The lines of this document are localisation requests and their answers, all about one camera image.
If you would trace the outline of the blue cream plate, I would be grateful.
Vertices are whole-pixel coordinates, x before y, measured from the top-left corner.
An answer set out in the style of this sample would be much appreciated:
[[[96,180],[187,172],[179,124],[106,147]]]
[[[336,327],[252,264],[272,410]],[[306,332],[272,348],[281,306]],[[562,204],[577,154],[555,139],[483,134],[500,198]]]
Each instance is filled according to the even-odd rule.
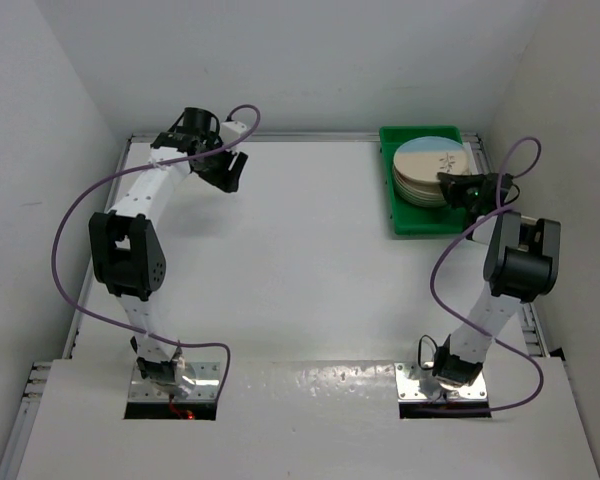
[[[402,144],[394,153],[393,166],[406,180],[437,184],[438,174],[465,175],[470,172],[469,158],[461,143],[426,136]]]

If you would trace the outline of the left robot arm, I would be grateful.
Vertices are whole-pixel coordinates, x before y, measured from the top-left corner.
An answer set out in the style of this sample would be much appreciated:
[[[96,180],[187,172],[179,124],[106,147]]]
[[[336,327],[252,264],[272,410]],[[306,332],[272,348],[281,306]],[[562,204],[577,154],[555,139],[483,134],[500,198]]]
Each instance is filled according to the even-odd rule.
[[[195,174],[225,193],[239,188],[247,155],[237,142],[249,128],[208,110],[188,107],[150,145],[146,170],[105,213],[89,221],[96,280],[124,309],[141,377],[170,398],[184,399],[196,386],[182,349],[168,343],[158,310],[167,273],[156,227],[178,186]]]

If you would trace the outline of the pink cream plate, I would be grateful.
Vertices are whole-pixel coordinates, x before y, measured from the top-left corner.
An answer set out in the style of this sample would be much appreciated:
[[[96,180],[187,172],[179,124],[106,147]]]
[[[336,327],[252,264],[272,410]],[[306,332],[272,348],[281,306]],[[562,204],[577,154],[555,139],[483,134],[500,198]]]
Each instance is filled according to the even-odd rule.
[[[438,184],[413,182],[393,170],[394,186],[408,203],[422,208],[442,208],[447,205]]]

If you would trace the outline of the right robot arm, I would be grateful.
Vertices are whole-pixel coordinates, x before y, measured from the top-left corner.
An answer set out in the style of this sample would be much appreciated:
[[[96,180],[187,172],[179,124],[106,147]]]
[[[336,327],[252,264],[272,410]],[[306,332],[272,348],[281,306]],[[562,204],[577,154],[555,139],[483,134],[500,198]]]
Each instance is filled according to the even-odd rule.
[[[510,210],[506,198],[515,187],[514,177],[490,174],[439,173],[444,200],[463,208],[466,226],[476,237],[488,214],[495,216],[483,267],[484,288],[467,320],[436,349],[432,375],[452,387],[474,383],[487,352],[509,319],[523,304],[549,294],[559,271],[561,223],[540,218],[529,220]]]

